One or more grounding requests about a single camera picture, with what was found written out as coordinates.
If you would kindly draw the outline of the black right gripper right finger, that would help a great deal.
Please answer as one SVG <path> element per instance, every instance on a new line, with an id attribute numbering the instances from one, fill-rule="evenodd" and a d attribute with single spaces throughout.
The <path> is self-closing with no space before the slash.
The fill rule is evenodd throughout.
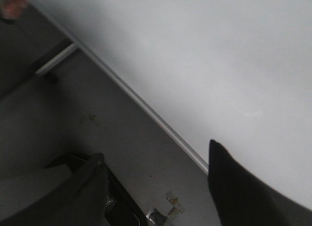
<path id="1" fill-rule="evenodd" d="M 310 226 L 312 211 L 269 187 L 215 140 L 209 142 L 208 189 L 223 226 Z"/>

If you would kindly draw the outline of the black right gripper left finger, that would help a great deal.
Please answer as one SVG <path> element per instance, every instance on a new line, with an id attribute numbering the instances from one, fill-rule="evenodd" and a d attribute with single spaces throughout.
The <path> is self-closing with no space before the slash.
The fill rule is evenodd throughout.
<path id="1" fill-rule="evenodd" d="M 91 156 L 70 178 L 2 226 L 107 226 L 108 172 L 104 156 Z"/>

